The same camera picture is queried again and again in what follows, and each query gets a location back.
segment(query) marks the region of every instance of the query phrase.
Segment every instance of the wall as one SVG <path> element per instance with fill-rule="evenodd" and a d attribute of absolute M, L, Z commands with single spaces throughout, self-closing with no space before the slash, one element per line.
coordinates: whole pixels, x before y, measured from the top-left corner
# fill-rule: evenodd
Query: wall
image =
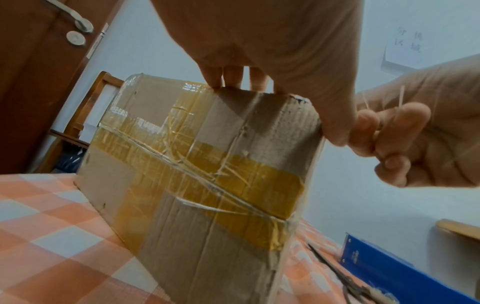
<path fill-rule="evenodd" d="M 420 24 L 436 33 L 431 59 L 440 63 L 480 50 L 476 0 L 386 1 L 365 4 L 357 90 L 388 82 L 381 71 L 387 39 L 398 24 Z M 149 0 L 126 0 L 54 124 L 63 130 L 102 70 L 125 79 L 146 73 L 202 82 L 195 63 L 169 38 Z M 480 278 L 480 248 L 438 232 L 435 221 L 450 218 L 480 223 L 476 190 L 400 190 L 382 184 L 376 160 L 360 159 L 348 149 L 327 145 L 313 178 L 305 217 L 338 243 L 346 232 L 375 243 L 417 268 L 472 294 Z"/>

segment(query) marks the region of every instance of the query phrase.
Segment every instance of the door handle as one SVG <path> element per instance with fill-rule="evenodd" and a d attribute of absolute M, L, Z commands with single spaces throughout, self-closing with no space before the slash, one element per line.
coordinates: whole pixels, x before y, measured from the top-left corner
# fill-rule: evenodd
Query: door handle
<path fill-rule="evenodd" d="M 90 21 L 88 21 L 87 19 L 83 18 L 82 16 L 80 16 L 79 13 L 77 13 L 76 11 L 72 10 L 71 8 L 69 8 L 68 6 L 66 6 L 65 4 L 57 1 L 57 0 L 45 0 L 47 1 L 48 3 L 50 3 L 51 5 L 53 6 L 56 6 L 57 8 L 59 8 L 60 10 L 64 11 L 65 13 L 69 14 L 70 16 L 73 17 L 73 19 L 75 19 L 75 25 L 76 27 L 81 30 L 82 32 L 84 33 L 92 33 L 94 31 L 94 26 L 92 25 L 92 23 Z"/>

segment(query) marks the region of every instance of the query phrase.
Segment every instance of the door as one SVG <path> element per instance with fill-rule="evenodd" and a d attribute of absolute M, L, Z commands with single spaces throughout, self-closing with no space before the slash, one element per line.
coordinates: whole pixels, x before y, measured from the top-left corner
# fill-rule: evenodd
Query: door
<path fill-rule="evenodd" d="M 0 174 L 25 172 L 122 2 L 0 0 Z"/>

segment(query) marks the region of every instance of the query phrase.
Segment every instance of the tablecloth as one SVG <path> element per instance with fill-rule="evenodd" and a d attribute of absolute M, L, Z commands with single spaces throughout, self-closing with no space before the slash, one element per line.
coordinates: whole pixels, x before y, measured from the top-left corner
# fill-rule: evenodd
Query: tablecloth
<path fill-rule="evenodd" d="M 74 177 L 0 175 L 0 304 L 172 303 Z M 306 242 L 333 262 L 340 253 L 302 221 L 276 302 L 345 303 L 338 278 Z"/>

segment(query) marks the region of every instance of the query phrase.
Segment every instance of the blue folder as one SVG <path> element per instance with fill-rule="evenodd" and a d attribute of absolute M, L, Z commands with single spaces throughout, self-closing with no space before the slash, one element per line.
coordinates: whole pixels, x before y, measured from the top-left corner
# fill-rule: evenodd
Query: blue folder
<path fill-rule="evenodd" d="M 480 304 L 385 250 L 347 234 L 340 263 L 354 276 L 400 304 Z"/>

